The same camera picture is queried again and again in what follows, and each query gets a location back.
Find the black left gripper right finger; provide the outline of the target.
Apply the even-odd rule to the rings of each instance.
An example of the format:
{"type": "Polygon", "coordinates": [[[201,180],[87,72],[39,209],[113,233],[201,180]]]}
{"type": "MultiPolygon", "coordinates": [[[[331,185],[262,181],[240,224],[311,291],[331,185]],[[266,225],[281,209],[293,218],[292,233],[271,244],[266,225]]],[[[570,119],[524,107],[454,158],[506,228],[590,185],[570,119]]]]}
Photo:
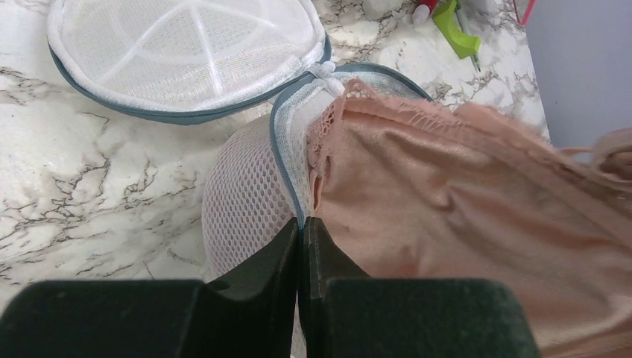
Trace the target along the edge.
{"type": "Polygon", "coordinates": [[[505,285],[482,279],[372,278],[307,218],[298,305],[309,357],[538,357],[505,285]]]}

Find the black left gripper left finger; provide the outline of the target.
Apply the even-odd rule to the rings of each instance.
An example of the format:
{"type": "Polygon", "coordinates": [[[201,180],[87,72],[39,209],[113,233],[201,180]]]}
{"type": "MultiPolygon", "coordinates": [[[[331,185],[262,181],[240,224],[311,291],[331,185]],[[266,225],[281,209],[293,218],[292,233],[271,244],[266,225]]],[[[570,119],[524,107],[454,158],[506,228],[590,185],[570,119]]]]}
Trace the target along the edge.
{"type": "Polygon", "coordinates": [[[223,276],[47,280],[1,315],[3,357],[289,357],[299,225],[223,276]]]}

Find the peach lace bra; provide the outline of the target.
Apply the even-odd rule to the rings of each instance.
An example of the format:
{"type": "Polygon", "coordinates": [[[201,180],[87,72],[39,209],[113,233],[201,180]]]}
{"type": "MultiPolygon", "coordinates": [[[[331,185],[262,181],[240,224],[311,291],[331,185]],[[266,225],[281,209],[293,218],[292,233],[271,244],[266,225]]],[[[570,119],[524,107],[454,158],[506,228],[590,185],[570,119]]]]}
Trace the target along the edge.
{"type": "Polygon", "coordinates": [[[545,357],[631,355],[631,130],[555,148],[492,107],[348,83],[306,137],[313,209],[374,277],[508,285],[545,357]]]}

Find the white mesh laundry bag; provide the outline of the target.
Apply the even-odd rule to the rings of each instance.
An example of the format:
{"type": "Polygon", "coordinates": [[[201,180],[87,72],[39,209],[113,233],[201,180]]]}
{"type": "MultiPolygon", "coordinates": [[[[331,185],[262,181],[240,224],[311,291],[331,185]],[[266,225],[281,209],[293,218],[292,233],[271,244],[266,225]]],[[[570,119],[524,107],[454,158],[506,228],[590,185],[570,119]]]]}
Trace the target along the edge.
{"type": "Polygon", "coordinates": [[[206,182],[203,237],[217,275],[312,215],[306,140],[349,81],[426,97],[388,67],[336,66],[310,1],[53,1],[47,37],[67,82],[123,114],[199,125],[272,104],[227,140],[206,182]]]}

